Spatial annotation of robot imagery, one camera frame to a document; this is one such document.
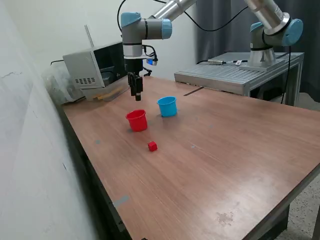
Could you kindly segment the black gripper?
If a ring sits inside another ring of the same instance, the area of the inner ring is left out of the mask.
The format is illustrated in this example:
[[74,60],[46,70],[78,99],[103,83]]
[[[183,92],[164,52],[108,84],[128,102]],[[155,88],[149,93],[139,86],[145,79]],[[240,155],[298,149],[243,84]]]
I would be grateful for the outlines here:
[[143,91],[143,78],[136,77],[134,73],[139,73],[143,70],[143,59],[124,59],[124,68],[128,73],[128,84],[130,87],[130,94],[132,97],[135,96],[136,101],[141,101],[141,93]]

